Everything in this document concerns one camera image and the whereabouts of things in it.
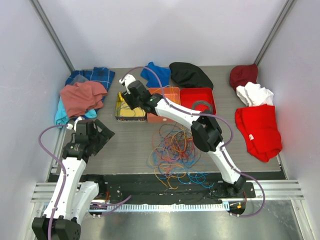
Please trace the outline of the black cloth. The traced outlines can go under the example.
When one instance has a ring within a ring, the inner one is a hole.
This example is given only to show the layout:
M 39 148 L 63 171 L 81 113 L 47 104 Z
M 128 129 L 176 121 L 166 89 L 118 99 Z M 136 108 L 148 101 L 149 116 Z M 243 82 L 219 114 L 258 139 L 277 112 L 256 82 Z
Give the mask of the black cloth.
M 210 88 L 214 84 L 198 66 L 187 62 L 173 62 L 169 65 L 171 79 L 182 88 Z

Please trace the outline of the right aluminium corner post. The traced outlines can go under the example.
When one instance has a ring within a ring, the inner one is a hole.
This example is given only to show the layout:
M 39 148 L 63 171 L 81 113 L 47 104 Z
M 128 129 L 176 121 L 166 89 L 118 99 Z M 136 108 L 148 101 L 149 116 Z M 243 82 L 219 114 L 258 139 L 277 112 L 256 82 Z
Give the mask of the right aluminium corner post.
M 255 58 L 254 64 L 256 64 L 257 66 L 259 66 L 260 63 L 262 62 L 264 56 L 267 53 L 267 50 L 271 46 L 273 40 L 277 36 L 283 23 L 285 22 L 286 18 L 290 14 L 290 12 L 293 9 L 296 2 L 297 2 L 296 0 L 286 0 L 285 1 L 283 7 L 281 8 L 277 18 L 275 19 L 275 22 L 273 23 L 265 41 L 263 42 L 263 45 L 261 46 L 261 48 Z

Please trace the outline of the red box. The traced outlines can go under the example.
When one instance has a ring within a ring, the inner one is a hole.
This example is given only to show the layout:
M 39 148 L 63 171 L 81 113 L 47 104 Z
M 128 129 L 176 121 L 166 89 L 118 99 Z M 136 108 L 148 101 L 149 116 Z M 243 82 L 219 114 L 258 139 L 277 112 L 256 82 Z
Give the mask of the red box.
M 209 110 L 216 114 L 216 104 L 213 91 L 209 87 L 182 88 L 180 90 L 180 104 L 183 107 L 204 112 Z

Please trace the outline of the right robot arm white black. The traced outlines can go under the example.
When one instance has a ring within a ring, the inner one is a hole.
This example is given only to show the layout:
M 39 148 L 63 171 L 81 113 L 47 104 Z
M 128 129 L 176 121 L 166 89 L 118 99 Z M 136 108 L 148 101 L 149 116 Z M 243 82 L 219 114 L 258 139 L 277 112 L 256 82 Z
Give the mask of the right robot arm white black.
M 226 193 L 233 198 L 243 193 L 246 178 L 227 152 L 216 115 L 183 107 L 159 93 L 151 94 L 135 78 L 121 79 L 119 83 L 125 87 L 121 96 L 132 110 L 139 107 L 146 113 L 169 118 L 191 131 L 194 145 L 207 153 L 218 167 Z

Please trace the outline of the dark red cloth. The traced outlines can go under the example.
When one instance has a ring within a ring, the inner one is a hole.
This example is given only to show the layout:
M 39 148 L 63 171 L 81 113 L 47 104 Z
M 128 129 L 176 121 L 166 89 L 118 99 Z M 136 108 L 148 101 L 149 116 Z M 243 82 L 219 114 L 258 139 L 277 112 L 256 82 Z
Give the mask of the dark red cloth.
M 237 87 L 245 87 L 247 83 L 257 83 L 258 78 L 258 66 L 256 64 L 251 65 L 238 65 L 234 67 L 229 75 L 229 84 L 234 91 Z

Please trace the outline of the blue plaid cloth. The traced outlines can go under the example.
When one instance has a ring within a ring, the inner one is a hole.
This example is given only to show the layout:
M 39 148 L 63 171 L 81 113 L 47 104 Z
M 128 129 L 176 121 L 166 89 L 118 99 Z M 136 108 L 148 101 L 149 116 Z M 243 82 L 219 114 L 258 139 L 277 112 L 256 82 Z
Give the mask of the blue plaid cloth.
M 109 70 L 106 67 L 94 67 L 92 70 L 75 70 L 71 73 L 71 75 L 66 80 L 65 86 L 74 85 L 77 82 L 83 83 L 86 81 L 94 81 L 94 82 L 101 83 L 108 93 L 114 77 L 115 77 L 115 72 L 112 70 Z

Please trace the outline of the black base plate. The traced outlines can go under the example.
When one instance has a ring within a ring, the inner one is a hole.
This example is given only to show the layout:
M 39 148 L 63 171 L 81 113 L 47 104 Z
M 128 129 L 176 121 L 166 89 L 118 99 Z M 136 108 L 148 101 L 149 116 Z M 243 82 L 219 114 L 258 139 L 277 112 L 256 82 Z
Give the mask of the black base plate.
M 170 179 L 148 174 L 98 175 L 104 183 L 98 199 L 115 204 L 129 198 L 128 204 L 173 205 L 216 204 L 223 199 L 246 201 L 255 198 L 253 183 L 247 181 L 239 193 L 235 193 L 219 173 L 200 175 L 179 173 Z

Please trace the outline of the white cloth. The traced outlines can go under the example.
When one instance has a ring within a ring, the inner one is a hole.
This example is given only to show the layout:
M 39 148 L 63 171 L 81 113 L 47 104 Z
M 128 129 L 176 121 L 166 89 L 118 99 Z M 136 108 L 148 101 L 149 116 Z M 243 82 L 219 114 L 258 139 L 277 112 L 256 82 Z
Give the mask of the white cloth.
M 236 95 L 247 107 L 274 105 L 274 93 L 258 83 L 248 82 L 245 86 L 238 86 Z

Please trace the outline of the left aluminium corner post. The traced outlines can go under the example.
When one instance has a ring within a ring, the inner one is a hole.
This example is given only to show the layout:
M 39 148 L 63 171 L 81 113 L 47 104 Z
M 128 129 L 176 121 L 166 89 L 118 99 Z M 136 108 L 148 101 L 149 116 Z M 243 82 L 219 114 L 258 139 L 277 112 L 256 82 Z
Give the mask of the left aluminium corner post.
M 52 26 L 47 14 L 45 13 L 41 3 L 39 0 L 30 0 L 30 4 L 32 5 L 34 11 L 38 15 L 42 25 L 44 26 L 47 34 L 49 35 L 50 39 L 52 40 L 54 46 L 56 47 L 58 53 L 60 54 L 62 60 L 64 61 L 65 65 L 67 66 L 70 72 L 75 70 L 72 61 L 70 60 L 65 48 L 63 47 L 54 27 Z

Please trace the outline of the salmon pink box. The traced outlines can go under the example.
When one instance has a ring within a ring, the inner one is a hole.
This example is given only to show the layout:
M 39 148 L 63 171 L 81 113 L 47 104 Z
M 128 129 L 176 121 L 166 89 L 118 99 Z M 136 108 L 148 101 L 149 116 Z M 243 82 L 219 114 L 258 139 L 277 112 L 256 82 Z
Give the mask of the salmon pink box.
M 149 92 L 151 94 L 162 94 L 161 89 L 160 88 L 156 88 L 156 87 L 150 87 Z M 169 99 L 170 101 L 176 103 L 176 104 L 180 104 L 180 89 L 178 87 L 173 87 L 173 86 L 166 86 L 164 88 L 164 95 L 167 99 Z M 147 122 L 148 123 L 173 123 L 174 121 L 170 118 L 167 117 L 161 117 L 161 116 L 156 116 L 152 113 L 148 113 L 147 114 Z

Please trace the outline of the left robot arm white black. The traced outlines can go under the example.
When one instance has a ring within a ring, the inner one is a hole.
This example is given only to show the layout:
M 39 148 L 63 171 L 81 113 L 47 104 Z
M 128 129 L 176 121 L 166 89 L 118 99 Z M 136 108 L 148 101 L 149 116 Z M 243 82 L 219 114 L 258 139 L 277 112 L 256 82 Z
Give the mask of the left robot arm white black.
M 62 149 L 61 171 L 53 195 L 41 217 L 31 228 L 38 240 L 78 240 L 81 222 L 94 199 L 102 199 L 107 186 L 101 175 L 86 175 L 80 182 L 89 158 L 114 136 L 99 119 L 79 117 L 66 128 L 73 130 L 71 140 Z

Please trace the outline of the gold tin box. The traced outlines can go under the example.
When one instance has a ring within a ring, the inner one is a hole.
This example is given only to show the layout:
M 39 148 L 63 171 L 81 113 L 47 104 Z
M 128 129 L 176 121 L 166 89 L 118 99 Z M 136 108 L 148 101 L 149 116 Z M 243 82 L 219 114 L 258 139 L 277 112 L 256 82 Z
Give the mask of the gold tin box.
M 115 105 L 115 119 L 120 122 L 146 122 L 147 114 L 140 107 L 136 107 L 131 110 L 125 100 L 123 99 L 121 92 L 117 94 L 117 100 Z

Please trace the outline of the salmon pink shirt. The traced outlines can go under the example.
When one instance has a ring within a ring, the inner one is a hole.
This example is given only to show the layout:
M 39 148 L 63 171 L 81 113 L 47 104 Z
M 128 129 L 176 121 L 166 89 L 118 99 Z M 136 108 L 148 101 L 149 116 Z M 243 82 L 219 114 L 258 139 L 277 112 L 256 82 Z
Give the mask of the salmon pink shirt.
M 107 94 L 105 87 L 96 81 L 67 84 L 60 91 L 60 97 L 69 118 L 83 116 L 90 110 L 102 108 L 103 98 Z

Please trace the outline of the aluminium corner post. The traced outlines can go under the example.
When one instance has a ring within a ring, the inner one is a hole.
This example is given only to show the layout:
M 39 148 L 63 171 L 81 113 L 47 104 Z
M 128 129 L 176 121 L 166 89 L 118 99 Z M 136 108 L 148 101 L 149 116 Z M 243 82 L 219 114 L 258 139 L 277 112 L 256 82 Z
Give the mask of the aluminium corner post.
M 32 5 L 34 11 L 38 15 L 42 25 L 44 26 L 47 34 L 49 35 L 50 39 L 52 40 L 54 46 L 56 47 L 58 53 L 60 54 L 62 60 L 64 61 L 65 65 L 67 66 L 70 72 L 75 70 L 72 61 L 70 60 L 65 48 L 63 47 L 54 27 L 52 26 L 47 14 L 45 13 L 41 3 L 39 0 L 30 0 L 30 4 Z
M 273 40 L 277 36 L 283 23 L 285 22 L 286 18 L 290 14 L 290 12 L 293 9 L 296 2 L 297 2 L 296 0 L 286 0 L 285 1 L 283 7 L 281 8 L 277 18 L 275 19 L 275 22 L 273 23 L 265 41 L 263 42 L 263 45 L 261 46 L 261 48 L 255 58 L 254 64 L 256 64 L 257 66 L 259 66 L 260 63 L 262 62 L 264 56 L 267 53 L 267 50 L 271 46 Z

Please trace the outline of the bright red cloth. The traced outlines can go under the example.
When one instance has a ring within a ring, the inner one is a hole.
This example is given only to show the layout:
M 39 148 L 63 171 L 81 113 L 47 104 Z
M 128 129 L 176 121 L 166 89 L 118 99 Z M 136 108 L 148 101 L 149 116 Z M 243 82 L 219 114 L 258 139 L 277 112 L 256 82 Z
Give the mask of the bright red cloth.
M 263 104 L 238 108 L 234 119 L 247 152 L 261 162 L 269 162 L 283 149 L 275 106 Z

